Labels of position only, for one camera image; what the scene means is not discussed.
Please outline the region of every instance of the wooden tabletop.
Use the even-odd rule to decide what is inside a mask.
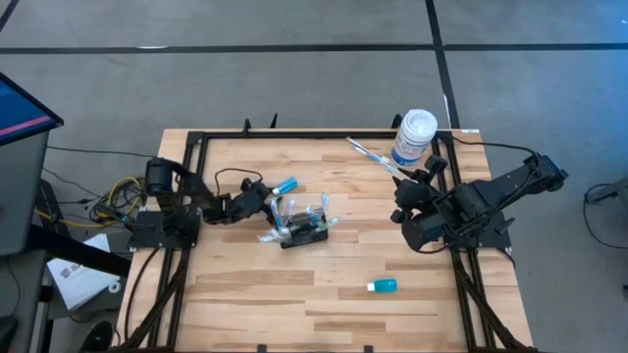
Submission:
[[[165,130],[159,155],[181,161],[187,132]],[[481,140],[479,133],[453,133]],[[382,154],[393,146],[386,139],[360,142]],[[456,143],[455,148],[463,181],[491,177],[482,146]],[[430,154],[424,154],[421,168]],[[400,226],[390,221],[394,184],[382,166],[343,139],[211,140],[204,178],[212,191],[214,173],[227,167],[258,171],[269,186],[296,177],[299,187],[288,195],[296,198],[296,211],[320,205],[321,193],[327,191],[328,217],[339,217],[340,223],[328,241],[287,250],[258,241],[269,228],[262,215],[235,225],[203,225],[191,252],[177,351],[255,351],[257,344],[267,344],[269,351],[357,352],[364,345],[378,352],[465,351],[449,253],[421,255],[406,245]],[[243,177],[220,174],[221,192],[238,193]],[[446,178],[451,186],[448,169]],[[129,283],[150,252],[133,256]],[[153,258],[138,285],[131,329],[154,303],[163,253]],[[493,250],[480,251],[480,264],[490,304],[515,337],[531,345],[512,265]],[[368,282],[388,277],[396,278],[397,293],[366,290]],[[129,285],[120,332],[130,291]],[[477,309],[472,306],[472,311],[482,344]],[[170,306],[164,313],[161,344]]]

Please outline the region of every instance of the plastic bottle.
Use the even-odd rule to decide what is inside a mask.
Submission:
[[[396,134],[392,159],[400,166],[414,166],[439,128],[434,115],[423,109],[412,109],[403,117]]]
[[[366,289],[376,293],[393,293],[396,292],[396,279],[377,279],[372,283],[366,284]]]
[[[283,195],[291,191],[292,189],[296,188],[297,186],[298,186],[298,182],[296,182],[296,178],[292,176],[284,180],[281,184],[279,184],[279,186],[275,187],[273,189],[273,194],[275,196]]]

